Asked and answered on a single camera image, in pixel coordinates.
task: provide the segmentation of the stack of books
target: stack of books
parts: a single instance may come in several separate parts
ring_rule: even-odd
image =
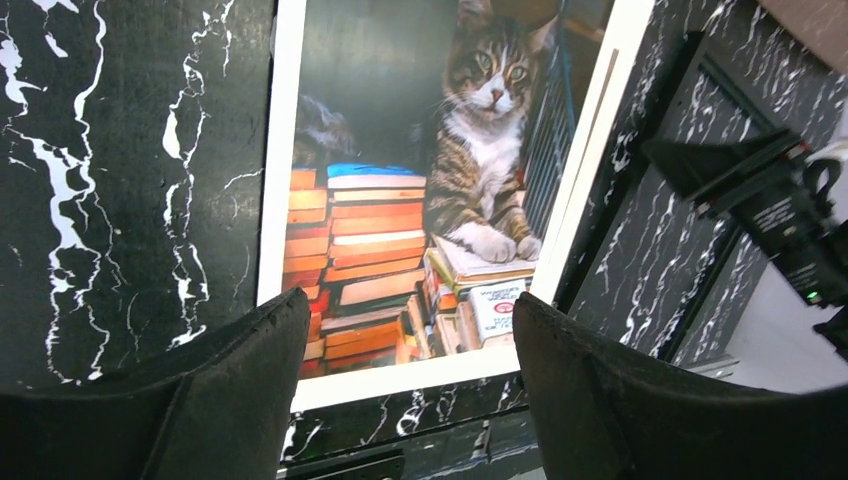
[[[292,170],[289,214],[283,261],[283,291],[300,287],[310,300],[309,323],[302,376],[320,376],[324,341],[321,320],[330,304],[330,291],[321,282],[329,262],[330,227],[327,188],[319,187],[317,172]]]
[[[512,304],[530,286],[536,263],[489,263],[444,238],[433,243],[424,257],[423,297],[444,353],[513,344]]]
[[[321,331],[328,373],[405,363],[421,355],[408,303],[424,279],[426,178],[402,168],[327,169],[329,264],[335,292]]]

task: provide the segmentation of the white border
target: white border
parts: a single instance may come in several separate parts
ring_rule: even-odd
[[[285,2],[277,15],[257,304],[276,297],[282,290],[281,246],[285,244],[307,1]],[[553,300],[565,267],[653,3],[653,0],[617,0],[613,6],[530,287],[534,295],[548,303]],[[300,381],[291,411],[492,377],[518,369],[515,348],[499,347],[406,365],[329,375]]]

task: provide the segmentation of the cat's eye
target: cat's eye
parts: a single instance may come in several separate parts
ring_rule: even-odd
[[[527,69],[524,67],[515,67],[509,72],[509,79],[517,82],[527,76]]]
[[[488,70],[492,68],[492,57],[486,55],[483,52],[478,52],[477,63],[480,64],[480,68],[482,68],[483,70]]]

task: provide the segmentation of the cat's ear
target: cat's ear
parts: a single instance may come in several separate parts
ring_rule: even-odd
[[[490,0],[459,0],[457,25],[462,28],[480,27],[494,16]]]
[[[559,25],[559,15],[533,32],[530,32],[530,48],[534,54],[553,48],[556,42],[557,25]]]

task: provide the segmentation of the cat's paw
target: cat's paw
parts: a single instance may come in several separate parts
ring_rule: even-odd
[[[494,228],[481,228],[471,242],[471,251],[490,263],[505,263],[515,258],[515,241]]]
[[[541,251],[542,241],[532,235],[518,242],[518,256],[524,260],[531,262],[538,260]]]

